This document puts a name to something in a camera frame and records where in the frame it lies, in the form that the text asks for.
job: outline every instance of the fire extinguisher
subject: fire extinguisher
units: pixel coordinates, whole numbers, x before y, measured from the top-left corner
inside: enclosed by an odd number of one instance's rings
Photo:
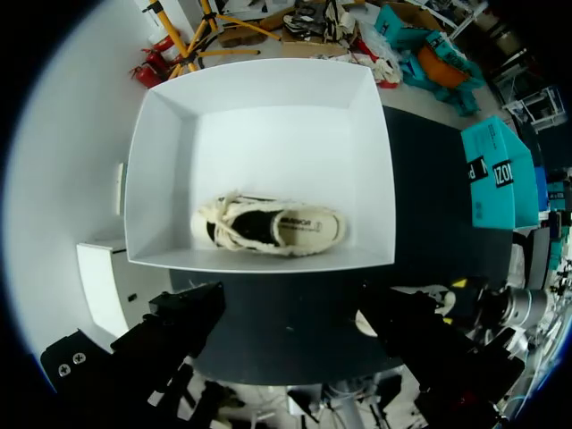
[[[163,82],[159,76],[153,71],[148,65],[138,65],[133,70],[131,70],[131,78],[137,79],[147,88],[152,88],[155,85]]]
[[[182,59],[179,49],[173,43],[167,31],[163,28],[152,34],[149,42],[153,45],[153,50],[157,51],[170,65],[175,65]]]
[[[169,64],[164,60],[161,54],[155,49],[141,49],[147,54],[145,63],[149,64],[159,75],[165,75],[169,72]]]

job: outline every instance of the tripod stand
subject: tripod stand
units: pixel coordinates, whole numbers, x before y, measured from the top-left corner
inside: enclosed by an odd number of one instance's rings
[[[164,12],[163,6],[159,3],[159,1],[149,0],[149,3],[150,5],[146,9],[144,9],[143,12],[151,10],[156,13],[157,17],[163,24],[164,29],[171,37],[172,42],[175,44],[175,46],[177,46],[177,49],[179,49],[179,52],[181,53],[181,56],[183,58],[182,61],[180,61],[172,70],[169,79],[174,79],[178,76],[181,76],[184,73],[185,65],[189,69],[189,72],[195,72],[197,70],[197,66],[194,64],[194,61],[197,57],[201,58],[213,55],[260,54],[260,51],[257,49],[222,49],[218,51],[198,52],[197,50],[200,47],[206,48],[207,46],[206,39],[209,36],[209,34],[211,32],[216,33],[219,30],[218,26],[216,25],[216,19],[232,22],[236,25],[247,27],[249,29],[253,29],[254,31],[258,31],[262,34],[266,34],[269,38],[280,40],[279,36],[276,36],[275,34],[266,31],[265,29],[261,29],[256,25],[252,25],[247,22],[237,20],[236,18],[232,18],[230,16],[224,16],[221,15],[220,13],[214,13],[211,10],[210,5],[208,4],[208,0],[200,0],[201,8],[203,9],[203,14],[204,14],[203,19],[198,25],[197,31],[195,32],[193,39],[190,41],[190,44],[186,46],[185,43],[179,37],[177,29],[174,28],[174,26],[171,24],[169,17]]]

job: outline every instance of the shoe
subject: shoe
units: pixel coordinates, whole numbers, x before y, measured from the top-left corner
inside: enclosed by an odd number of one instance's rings
[[[200,207],[190,229],[220,248],[304,257],[342,241],[346,221],[326,207],[231,193]]]

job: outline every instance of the table surface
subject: table surface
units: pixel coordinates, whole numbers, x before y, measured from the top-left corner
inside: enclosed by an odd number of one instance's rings
[[[219,274],[171,271],[175,290],[222,281],[226,311],[198,371],[236,383],[310,384],[372,374],[400,364],[353,322],[358,286],[448,284],[484,276],[500,287],[512,231],[471,226],[459,131],[384,107],[396,194],[395,264],[332,273]]]

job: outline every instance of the shoelace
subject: shoelace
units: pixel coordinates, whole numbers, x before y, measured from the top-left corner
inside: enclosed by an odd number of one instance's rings
[[[229,205],[236,199],[238,193],[236,191],[231,192],[224,196],[223,200],[216,201],[214,206],[201,207],[199,212],[205,217],[205,219],[214,223],[214,241],[222,246],[229,249],[239,249],[241,246],[237,244],[232,238],[240,238],[238,234],[229,224],[230,219],[225,219],[226,212]]]

